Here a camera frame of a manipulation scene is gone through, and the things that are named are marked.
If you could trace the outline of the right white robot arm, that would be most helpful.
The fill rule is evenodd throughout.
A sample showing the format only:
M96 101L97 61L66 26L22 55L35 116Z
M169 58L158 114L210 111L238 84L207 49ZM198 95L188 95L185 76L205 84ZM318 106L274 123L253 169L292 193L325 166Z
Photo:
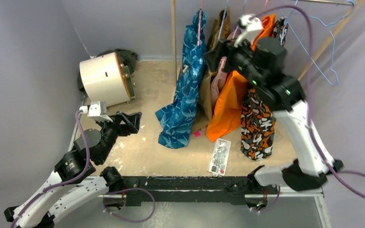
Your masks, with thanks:
M274 38L266 37L257 41L254 50L247 40L236 46L224 39L203 55L212 71L225 57L224 71L237 71L255 87L257 96L283 125L297 154L291 164L261 165L253 170L247 176L253 193L260 193L269 185L283 185L294 191L318 189L327 182L328 175L337 175L344 166L318 144L317 130L308 119L305 92L295 77L283 73L286 54Z

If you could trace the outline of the pink wire hanger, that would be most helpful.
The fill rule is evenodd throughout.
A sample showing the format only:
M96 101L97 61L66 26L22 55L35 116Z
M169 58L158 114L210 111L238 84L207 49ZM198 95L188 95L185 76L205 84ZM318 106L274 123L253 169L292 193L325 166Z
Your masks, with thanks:
M200 42L201 42L203 5L204 5L204 0L201 0L201 5L200 5L200 8L199 8L199 13L198 13L197 43L196 43L197 46L199 46Z

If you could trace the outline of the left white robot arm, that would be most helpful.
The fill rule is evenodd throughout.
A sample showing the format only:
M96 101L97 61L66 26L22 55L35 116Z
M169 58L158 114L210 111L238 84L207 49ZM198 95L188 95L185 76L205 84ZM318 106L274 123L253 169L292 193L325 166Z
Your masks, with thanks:
M104 164L118 137L136 134L141 112L114 115L99 113L92 118L99 129L82 128L80 116L75 117L81 135L70 151L54 166L42 186L24 203L5 209L4 215L12 228L52 228L63 217L101 194L122 193L124 178L115 167L106 167L92 179L96 166Z

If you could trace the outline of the blue patterned shorts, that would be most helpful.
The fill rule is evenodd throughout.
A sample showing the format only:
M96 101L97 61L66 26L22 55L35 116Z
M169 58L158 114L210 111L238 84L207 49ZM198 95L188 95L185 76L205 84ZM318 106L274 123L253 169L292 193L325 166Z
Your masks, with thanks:
M203 11L201 42L197 46L198 13L192 23L185 27L182 46L182 67L176 85L174 102L155 112L162 131L158 143L166 148L179 149L186 147L191 135L191 129L197 113L199 100L199 85L204 75L203 55L207 50L204 37L206 14Z

